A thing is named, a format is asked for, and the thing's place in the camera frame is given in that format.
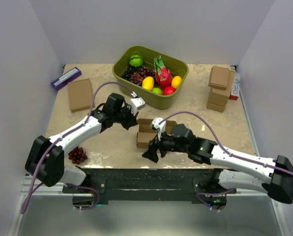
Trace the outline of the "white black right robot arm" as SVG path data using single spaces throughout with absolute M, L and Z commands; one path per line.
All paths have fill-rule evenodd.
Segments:
M 156 163 L 169 151 L 186 153 L 196 163 L 225 167 L 219 176 L 208 181 L 213 193 L 241 188 L 266 193 L 284 204 L 293 203 L 293 165 L 287 157 L 272 159 L 239 152 L 196 137 L 184 124 L 174 126 L 170 134 L 161 129 L 157 132 L 149 141 L 144 158 Z

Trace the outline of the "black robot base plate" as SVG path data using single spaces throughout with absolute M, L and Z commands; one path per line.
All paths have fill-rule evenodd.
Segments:
M 85 169 L 82 189 L 63 187 L 73 194 L 75 207 L 98 201 L 181 201 L 207 203 L 221 210 L 226 206 L 227 190 L 218 183 L 221 169 Z

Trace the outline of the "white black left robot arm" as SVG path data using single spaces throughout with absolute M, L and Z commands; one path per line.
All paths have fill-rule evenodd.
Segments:
M 74 126 L 49 138 L 37 137 L 29 152 L 25 170 L 48 187 L 64 183 L 73 185 L 80 193 L 88 192 L 90 179 L 86 178 L 86 173 L 80 168 L 66 166 L 65 156 L 115 123 L 121 124 L 124 129 L 137 125 L 139 109 L 144 105 L 144 100 L 139 97 L 126 102 L 122 95 L 110 94 L 105 103 Z

